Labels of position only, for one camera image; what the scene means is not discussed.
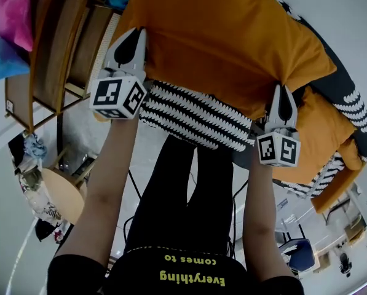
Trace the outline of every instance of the black t-shirt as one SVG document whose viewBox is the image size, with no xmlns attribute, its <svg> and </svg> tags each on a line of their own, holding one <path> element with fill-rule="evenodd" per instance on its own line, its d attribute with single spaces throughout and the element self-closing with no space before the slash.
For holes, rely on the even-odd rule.
<svg viewBox="0 0 367 295">
<path fill-rule="evenodd" d="M 258 283 L 237 261 L 208 253 L 142 247 L 119 258 L 105 278 L 106 269 L 97 261 L 76 255 L 54 258 L 48 271 L 48 294 L 124 294 L 158 290 L 210 294 L 295 295 L 304 294 L 301 282 L 277 277 Z"/>
</svg>

